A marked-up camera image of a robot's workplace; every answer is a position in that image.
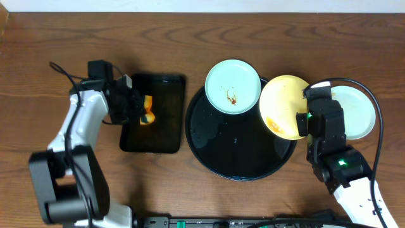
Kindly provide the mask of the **green yellow sponge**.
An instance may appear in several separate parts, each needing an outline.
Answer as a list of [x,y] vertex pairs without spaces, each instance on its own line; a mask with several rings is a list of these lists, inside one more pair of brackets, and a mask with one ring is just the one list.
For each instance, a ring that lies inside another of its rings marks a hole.
[[140,117],[140,125],[149,125],[155,121],[155,115],[151,111],[153,105],[153,97],[145,95],[144,113]]

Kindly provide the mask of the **yellow plate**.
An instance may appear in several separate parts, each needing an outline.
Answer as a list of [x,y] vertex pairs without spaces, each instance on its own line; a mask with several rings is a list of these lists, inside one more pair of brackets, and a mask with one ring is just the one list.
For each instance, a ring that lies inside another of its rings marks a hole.
[[271,79],[261,91],[259,112],[265,125],[276,136],[299,140],[296,115],[307,111],[302,92],[309,84],[293,75]]

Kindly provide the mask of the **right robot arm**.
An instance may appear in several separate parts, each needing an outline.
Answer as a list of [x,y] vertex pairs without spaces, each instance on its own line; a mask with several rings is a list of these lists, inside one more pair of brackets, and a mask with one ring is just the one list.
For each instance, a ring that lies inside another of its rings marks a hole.
[[307,161],[351,221],[370,227],[397,227],[364,156],[346,142],[344,111],[332,98],[309,98],[297,114],[299,133],[308,137]]

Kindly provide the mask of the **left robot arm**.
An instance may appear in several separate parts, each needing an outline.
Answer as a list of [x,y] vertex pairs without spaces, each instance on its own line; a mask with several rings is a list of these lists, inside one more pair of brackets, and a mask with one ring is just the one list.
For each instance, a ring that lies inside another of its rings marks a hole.
[[43,152],[32,153],[29,170],[40,215],[46,224],[73,227],[137,227],[129,206],[111,200],[94,154],[106,115],[129,119],[137,94],[122,76],[84,80],[70,90],[70,109],[57,136]]

